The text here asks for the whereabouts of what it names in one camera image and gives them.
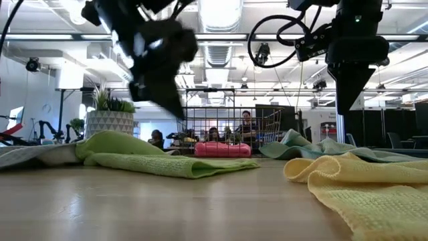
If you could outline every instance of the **white planter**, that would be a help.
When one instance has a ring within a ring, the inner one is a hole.
[[[86,116],[85,139],[100,131],[111,130],[133,135],[134,114],[94,110]]]

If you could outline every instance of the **person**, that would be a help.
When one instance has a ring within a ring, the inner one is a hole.
[[[257,137],[257,125],[253,123],[251,119],[251,113],[248,110],[242,112],[243,122],[238,127],[237,132],[242,134],[242,142],[254,147],[255,140]]]
[[[208,141],[217,141],[217,142],[224,141],[224,139],[220,137],[219,130],[217,130],[217,127],[211,127],[209,129]]]
[[[159,130],[154,130],[152,132],[152,139],[148,140],[148,142],[155,147],[163,149],[163,135]]]
[[[225,127],[225,134],[224,134],[223,139],[224,139],[226,142],[230,143],[230,142],[231,142],[231,140],[232,140],[232,138],[233,138],[233,133],[232,133],[232,131],[231,131],[230,127],[226,126],[226,127]]]

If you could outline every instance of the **ceiling light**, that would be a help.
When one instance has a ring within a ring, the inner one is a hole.
[[[233,46],[243,46],[243,43],[198,43],[200,47],[211,47],[211,46],[220,46],[220,47],[233,47]]]
[[[222,33],[206,33],[206,34],[197,34],[196,35],[197,40],[219,40],[219,39],[238,39],[238,40],[246,40],[247,35],[246,34],[222,34]]]
[[[286,40],[295,40],[295,39],[304,37],[304,35],[303,34],[281,34],[280,37]],[[256,34],[255,39],[273,40],[273,39],[276,39],[276,34]]]
[[[111,40],[112,36],[110,34],[83,34],[81,35],[83,39],[90,40]]]
[[[71,34],[8,34],[6,39],[31,39],[31,40],[71,40]]]
[[[419,35],[381,35],[382,37],[384,37],[386,40],[416,40]]]

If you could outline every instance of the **woman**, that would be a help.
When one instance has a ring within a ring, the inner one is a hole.
[[[224,141],[223,138],[219,135],[219,130],[217,130],[217,127],[211,127],[208,131],[208,141]]]
[[[243,123],[237,129],[237,132],[242,134],[242,141],[254,147],[255,138],[257,136],[257,125],[251,121],[251,113],[248,110],[242,112]]]
[[[159,130],[154,130],[152,132],[152,139],[148,140],[148,142],[155,147],[163,149],[163,135]]]

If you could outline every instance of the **monitor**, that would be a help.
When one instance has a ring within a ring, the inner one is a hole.
[[[294,106],[257,104],[255,106],[255,116],[259,118],[269,116],[274,111],[278,111],[278,109],[281,109],[280,131],[297,130],[296,109]]]

